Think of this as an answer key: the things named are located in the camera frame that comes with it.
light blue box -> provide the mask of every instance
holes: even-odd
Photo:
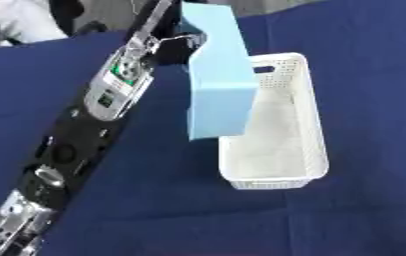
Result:
[[[259,84],[234,13],[229,6],[183,2],[182,15],[206,34],[189,60],[189,138],[243,134]]]

wire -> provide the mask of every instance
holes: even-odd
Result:
[[[133,9],[133,14],[138,15],[138,11],[136,11],[136,5],[135,5],[135,0],[130,0],[131,2],[131,8]]]

table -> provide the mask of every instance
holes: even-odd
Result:
[[[240,26],[251,54],[307,56],[328,175],[297,190],[232,189],[218,174],[217,142],[187,141],[187,76],[161,68],[41,255],[406,255],[406,1],[329,1]],[[0,203],[120,40],[0,49]]]

green circuit component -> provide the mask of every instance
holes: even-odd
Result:
[[[124,77],[121,75],[121,72],[119,70],[119,65],[118,63],[115,63],[111,69],[110,69],[111,73],[113,73],[113,75],[117,76],[119,79],[121,79],[122,81],[124,81],[126,84],[128,85],[133,85],[135,82],[133,80],[129,80],[129,79],[124,79]]]

robotic arm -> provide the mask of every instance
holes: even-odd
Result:
[[[153,81],[157,65],[184,64],[202,34],[176,34],[180,0],[150,0],[125,45],[60,114],[0,207],[0,256],[33,256],[83,187]]]

